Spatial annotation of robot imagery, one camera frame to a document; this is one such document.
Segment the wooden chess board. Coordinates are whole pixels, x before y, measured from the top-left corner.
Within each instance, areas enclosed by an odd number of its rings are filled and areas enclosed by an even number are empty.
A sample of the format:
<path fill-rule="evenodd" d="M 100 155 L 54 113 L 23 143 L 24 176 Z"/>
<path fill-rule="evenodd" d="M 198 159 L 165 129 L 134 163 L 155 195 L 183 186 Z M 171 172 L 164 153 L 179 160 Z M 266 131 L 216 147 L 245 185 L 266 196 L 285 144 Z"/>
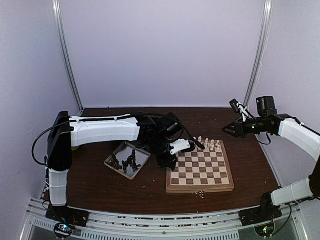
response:
<path fill-rule="evenodd" d="M 235 189 L 230 163 L 222 140 L 199 139 L 205 149 L 178 152 L 174 170 L 167 169 L 166 192 L 221 193 Z"/>

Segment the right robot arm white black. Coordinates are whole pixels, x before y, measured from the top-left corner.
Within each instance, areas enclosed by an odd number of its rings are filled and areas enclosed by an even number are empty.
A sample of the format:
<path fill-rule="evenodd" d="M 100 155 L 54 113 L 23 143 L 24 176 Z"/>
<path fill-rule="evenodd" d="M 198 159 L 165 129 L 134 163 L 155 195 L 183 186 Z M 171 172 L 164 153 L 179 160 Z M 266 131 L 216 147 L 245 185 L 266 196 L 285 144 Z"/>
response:
<path fill-rule="evenodd" d="M 259 220 L 268 220 L 281 205 L 295 201 L 320 198 L 320 134 L 307 127 L 298 118 L 286 113 L 279 114 L 274 97 L 262 96 L 256 99 L 258 117 L 253 116 L 246 106 L 233 99 L 231 108 L 240 117 L 222 128 L 235 138 L 245 138 L 248 134 L 266 133 L 276 135 L 298 146 L 309 154 L 316 165 L 310 176 L 289 186 L 274 190 L 261 198 L 256 210 Z"/>

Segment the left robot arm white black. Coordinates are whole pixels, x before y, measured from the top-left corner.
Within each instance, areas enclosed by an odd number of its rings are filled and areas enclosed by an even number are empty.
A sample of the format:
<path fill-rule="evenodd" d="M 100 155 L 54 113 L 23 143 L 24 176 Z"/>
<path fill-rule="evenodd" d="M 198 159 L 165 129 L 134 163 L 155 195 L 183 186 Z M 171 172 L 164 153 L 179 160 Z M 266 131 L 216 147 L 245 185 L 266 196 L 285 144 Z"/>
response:
<path fill-rule="evenodd" d="M 40 136 L 48 134 L 46 169 L 52 213 L 61 222 L 72 218 L 67 206 L 68 173 L 73 163 L 72 149 L 101 142 L 140 142 L 156 156 L 160 168 L 173 168 L 176 153 L 189 148 L 184 139 L 170 138 L 182 130 L 172 114 L 133 113 L 119 116 L 79 117 L 67 111 L 58 114 L 54 124 Z"/>

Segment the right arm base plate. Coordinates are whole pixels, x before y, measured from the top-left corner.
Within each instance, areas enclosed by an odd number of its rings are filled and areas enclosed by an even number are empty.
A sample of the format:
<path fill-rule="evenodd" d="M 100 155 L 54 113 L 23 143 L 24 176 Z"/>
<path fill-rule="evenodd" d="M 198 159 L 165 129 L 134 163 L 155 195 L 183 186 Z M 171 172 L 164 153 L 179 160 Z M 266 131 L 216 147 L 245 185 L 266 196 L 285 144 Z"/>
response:
<path fill-rule="evenodd" d="M 238 214 L 243 227 L 271 221 L 282 216 L 279 209 L 264 211 L 259 207 L 241 210 Z"/>

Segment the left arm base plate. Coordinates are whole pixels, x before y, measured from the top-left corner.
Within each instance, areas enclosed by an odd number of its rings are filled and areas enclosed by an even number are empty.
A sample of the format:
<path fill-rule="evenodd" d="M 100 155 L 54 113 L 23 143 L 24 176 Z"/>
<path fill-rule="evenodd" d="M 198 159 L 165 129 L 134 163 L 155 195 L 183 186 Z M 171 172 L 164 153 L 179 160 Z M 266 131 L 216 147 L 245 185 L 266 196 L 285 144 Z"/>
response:
<path fill-rule="evenodd" d="M 72 226 L 86 227 L 89 219 L 89 212 L 70 207 L 53 207 L 53 209 L 46 212 L 45 217 Z"/>

